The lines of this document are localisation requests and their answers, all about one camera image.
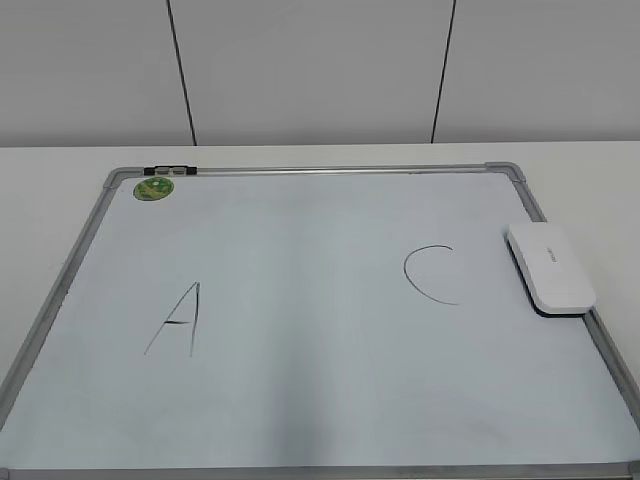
green magnet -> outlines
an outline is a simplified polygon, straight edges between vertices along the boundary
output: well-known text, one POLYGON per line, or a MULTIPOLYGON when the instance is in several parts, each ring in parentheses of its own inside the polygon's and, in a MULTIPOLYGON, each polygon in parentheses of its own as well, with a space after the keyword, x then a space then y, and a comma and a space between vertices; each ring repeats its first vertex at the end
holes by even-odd
POLYGON ((151 177, 143 180, 133 189, 133 196, 138 200, 150 202, 160 200, 173 192, 173 182, 164 177, 151 177))

whiteboard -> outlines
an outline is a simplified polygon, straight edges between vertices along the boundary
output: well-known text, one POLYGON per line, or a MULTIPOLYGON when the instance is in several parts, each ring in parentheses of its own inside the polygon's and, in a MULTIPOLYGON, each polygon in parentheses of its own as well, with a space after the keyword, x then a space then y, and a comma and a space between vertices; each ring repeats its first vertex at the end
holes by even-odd
POLYGON ((1 466, 640 458, 582 320, 531 308, 506 175, 174 177, 154 202, 139 180, 102 220, 1 466))

whiteboard eraser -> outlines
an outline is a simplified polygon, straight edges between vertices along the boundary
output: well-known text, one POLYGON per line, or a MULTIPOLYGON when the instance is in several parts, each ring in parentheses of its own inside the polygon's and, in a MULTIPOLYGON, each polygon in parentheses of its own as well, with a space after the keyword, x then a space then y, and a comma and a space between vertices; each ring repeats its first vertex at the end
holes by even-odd
POLYGON ((560 227, 546 222, 511 224, 507 241, 540 311, 578 315, 593 307, 596 294, 560 227))

white table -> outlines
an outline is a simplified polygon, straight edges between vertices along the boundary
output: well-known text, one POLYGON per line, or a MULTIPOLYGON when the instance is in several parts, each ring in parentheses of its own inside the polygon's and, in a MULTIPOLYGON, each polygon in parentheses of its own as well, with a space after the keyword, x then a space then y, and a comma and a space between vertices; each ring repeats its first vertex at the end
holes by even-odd
POLYGON ((640 380, 640 142, 0 149, 0 376, 4 377, 110 170, 511 161, 567 231, 597 307, 640 380))

